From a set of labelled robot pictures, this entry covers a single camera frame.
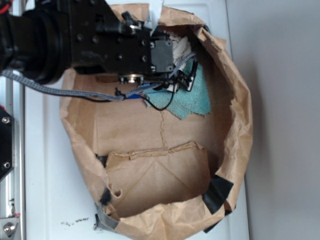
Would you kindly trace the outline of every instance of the cable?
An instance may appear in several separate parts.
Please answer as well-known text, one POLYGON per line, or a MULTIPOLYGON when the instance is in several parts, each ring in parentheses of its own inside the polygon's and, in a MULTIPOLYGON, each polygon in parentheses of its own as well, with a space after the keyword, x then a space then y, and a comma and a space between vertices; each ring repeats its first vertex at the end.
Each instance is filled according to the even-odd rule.
MULTIPOLYGON (((191 52, 189 53, 187 56, 185 56, 180 62, 179 64, 174 68, 174 70, 169 74, 169 79, 172 78, 172 76, 174 76, 176 74, 176 72, 180 69, 180 67, 187 62, 189 59, 194 58, 195 61, 197 61, 197 55, 195 52, 191 52)), ((92 101, 95 103, 106 103, 106 102, 119 102, 119 101, 123 101, 129 97, 131 97, 132 95, 136 95, 137 93, 141 93, 144 92, 146 90, 150 90, 150 89, 155 89, 160 87, 161 85, 163 85, 162 82, 160 83, 153 83, 147 86, 143 86, 143 87, 139 87, 133 90, 128 91, 127 93, 122 94, 121 91, 116 90, 116 95, 117 96, 112 96, 112 95, 108 95, 102 92, 93 92, 93 91, 84 91, 84 90, 65 90, 65 89, 56 89, 56 88, 51 88, 51 87, 46 87, 43 86, 31 79, 28 79, 26 77, 23 76, 19 76, 14 74, 11 71, 8 70, 3 70, 1 75, 3 75, 4 77, 10 78, 14 81, 19 82, 20 84, 29 87, 33 90, 36 90, 38 92, 41 92, 43 94, 49 94, 49 95, 54 95, 54 96, 60 96, 60 97, 74 97, 74 98, 81 98, 81 99, 85 99, 88 101, 92 101)), ((156 107, 149 99, 147 99, 144 96, 141 96, 142 99, 144 99, 145 101, 147 101, 153 108, 155 108, 158 111, 163 111, 166 108, 169 107, 169 105, 172 103, 173 99, 174 99, 174 95, 175 92, 172 92, 171 95, 171 99, 169 101, 169 103, 163 107, 163 108, 158 108, 156 107)))
POLYGON ((83 91, 83 90, 64 90, 64 89, 56 89, 56 88, 46 87, 46 86, 43 86, 43 85, 41 85, 31 79, 16 75, 8 70, 2 71, 1 74, 4 77, 15 80, 15 81, 25 85, 26 87, 29 87, 33 90, 36 90, 36 91, 44 93, 44 94, 60 96, 60 97, 83 98, 83 99, 93 101, 93 102, 101 102, 101 100, 102 100, 102 102, 123 101, 124 99, 127 99, 136 93, 141 93, 146 90, 155 89, 163 84, 162 82, 161 83, 154 83, 154 84, 150 84, 149 86, 144 86, 144 87, 140 87, 140 88, 131 90, 131 91, 129 91, 125 94, 121 94, 119 96, 112 96, 112 95, 104 94, 101 92, 83 91))
POLYGON ((172 78, 173 75, 176 74, 176 72, 179 71, 179 69, 181 68, 181 66, 186 63, 189 59, 194 58, 194 60, 197 62, 197 54, 193 51, 190 52, 187 56, 185 56, 180 62, 179 64, 173 69, 173 71, 169 74, 169 79, 172 78))
POLYGON ((0 0, 0 15, 8 12, 13 0, 0 0))

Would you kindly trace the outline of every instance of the white surface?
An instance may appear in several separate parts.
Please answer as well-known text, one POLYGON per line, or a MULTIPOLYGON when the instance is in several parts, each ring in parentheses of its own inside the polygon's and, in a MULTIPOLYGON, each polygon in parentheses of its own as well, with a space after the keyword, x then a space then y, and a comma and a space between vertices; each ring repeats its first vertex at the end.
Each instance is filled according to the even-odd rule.
MULTIPOLYGON (((108 1, 132 3, 136 1, 108 1)), ((191 11, 208 23, 212 33, 229 39, 224 0, 166 1, 191 11)), ((61 82, 52 87, 59 88, 61 82)), ((124 240, 124 236, 93 230, 96 209, 71 151, 59 117, 59 98, 26 90, 26 223, 28 240, 124 240)), ((190 240, 249 240, 245 189, 237 209, 210 233, 190 240)))
POLYGON ((319 239, 320 1, 227 0, 227 9, 253 97, 251 239, 319 239))

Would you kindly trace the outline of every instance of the rag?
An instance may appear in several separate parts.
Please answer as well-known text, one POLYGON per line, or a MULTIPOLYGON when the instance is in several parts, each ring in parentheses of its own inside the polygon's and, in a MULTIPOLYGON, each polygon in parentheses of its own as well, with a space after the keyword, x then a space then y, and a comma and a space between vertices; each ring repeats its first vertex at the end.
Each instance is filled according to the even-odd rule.
MULTIPOLYGON (((191 73, 193 61, 186 63, 183 72, 187 75, 191 73)), ((170 101, 172 93, 163 90, 146 90, 143 92, 148 100, 157 108, 164 108, 170 101)), ((204 78, 203 67, 198 64, 192 90, 186 91, 183 88, 179 89, 173 97, 171 104, 167 107, 174 116, 185 119, 189 114, 206 115, 211 113, 211 104, 209 92, 204 78)))

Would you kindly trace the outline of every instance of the white table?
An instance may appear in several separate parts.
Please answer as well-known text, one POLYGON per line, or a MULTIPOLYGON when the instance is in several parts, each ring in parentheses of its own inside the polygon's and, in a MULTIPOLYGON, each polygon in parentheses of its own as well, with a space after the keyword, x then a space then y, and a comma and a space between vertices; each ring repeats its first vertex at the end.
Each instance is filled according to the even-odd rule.
MULTIPOLYGON (((135 2, 108 1, 109 4, 135 2)), ((230 42, 224 0, 167 0, 165 5, 200 16, 214 36, 230 42)), ((60 81, 52 87, 60 88, 61 84, 60 81)), ((26 89, 25 93, 25 192, 28 240, 128 239, 116 233, 94 230, 96 207, 78 170, 69 138, 60 121, 59 98, 30 89, 26 89)), ((208 234, 200 232, 190 238, 209 239, 249 240, 244 185, 237 208, 231 215, 208 234)))

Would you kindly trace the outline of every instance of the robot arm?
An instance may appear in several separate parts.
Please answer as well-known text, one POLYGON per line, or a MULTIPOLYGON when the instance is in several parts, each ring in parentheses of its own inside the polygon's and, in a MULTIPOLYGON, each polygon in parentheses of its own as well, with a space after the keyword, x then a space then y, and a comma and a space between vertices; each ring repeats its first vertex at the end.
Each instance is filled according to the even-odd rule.
POLYGON ((38 0, 22 16, 0 15, 0 70, 18 70, 40 84, 64 70, 118 74, 121 82, 169 80, 173 46, 160 29, 150 36, 128 12, 118 20, 104 0, 38 0))

